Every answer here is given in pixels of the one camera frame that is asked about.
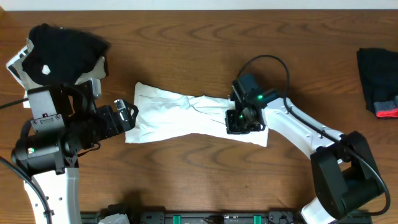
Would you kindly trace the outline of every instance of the white cloth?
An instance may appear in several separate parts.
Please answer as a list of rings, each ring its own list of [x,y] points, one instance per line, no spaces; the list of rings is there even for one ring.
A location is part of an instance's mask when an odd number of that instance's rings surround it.
[[[225,111],[234,109],[233,101],[185,96],[137,83],[134,104],[139,110],[136,127],[126,132],[126,143],[154,142],[197,133],[267,146],[268,127],[249,134],[226,133]]]

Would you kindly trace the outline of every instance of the green connector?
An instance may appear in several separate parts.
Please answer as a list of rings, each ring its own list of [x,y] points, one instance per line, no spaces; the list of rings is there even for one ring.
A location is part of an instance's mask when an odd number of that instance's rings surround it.
[[[173,224],[181,224],[181,216],[180,215],[173,216]]]
[[[261,224],[261,216],[260,215],[255,215],[253,216],[254,224]]]

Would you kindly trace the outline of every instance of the black cloth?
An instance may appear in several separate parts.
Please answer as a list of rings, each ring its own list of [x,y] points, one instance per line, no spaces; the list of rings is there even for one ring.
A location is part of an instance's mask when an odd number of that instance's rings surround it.
[[[357,56],[366,109],[376,114],[375,103],[398,96],[398,53],[370,48],[360,49]]]
[[[29,39],[34,48],[22,63],[24,71],[39,85],[75,83],[90,72],[108,44],[84,32],[42,24],[33,28]],[[47,65],[50,73],[42,73]]]

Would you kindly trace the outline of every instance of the wooden table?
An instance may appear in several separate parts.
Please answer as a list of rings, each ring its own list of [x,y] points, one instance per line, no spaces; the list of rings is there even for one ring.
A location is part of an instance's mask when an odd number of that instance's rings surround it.
[[[398,120],[365,110],[356,51],[398,51],[397,11],[103,11],[7,12],[0,22],[0,104],[21,99],[23,89],[5,63],[46,22],[104,37],[110,76],[103,98],[134,99],[142,82],[185,95],[226,98],[243,63],[277,55],[290,68],[292,101],[310,116],[344,133],[363,133],[392,195],[388,214],[375,223],[397,223]],[[249,69],[264,88],[283,90],[285,73],[273,60]],[[0,155],[10,159],[23,122],[21,105],[0,111]],[[301,208],[314,198],[308,159],[271,131],[268,147],[191,134],[149,144],[125,144],[124,135],[102,142],[80,159],[80,208],[97,211],[129,201],[168,210],[267,210]],[[18,179],[0,166],[0,222],[34,222]],[[366,205],[384,206],[384,196]]]

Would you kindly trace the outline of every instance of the red fabric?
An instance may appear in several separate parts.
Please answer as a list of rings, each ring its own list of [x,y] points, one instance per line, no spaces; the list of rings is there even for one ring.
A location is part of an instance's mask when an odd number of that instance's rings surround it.
[[[398,118],[398,108],[388,111],[378,111],[376,113],[376,116],[379,118],[386,118],[386,117]]]

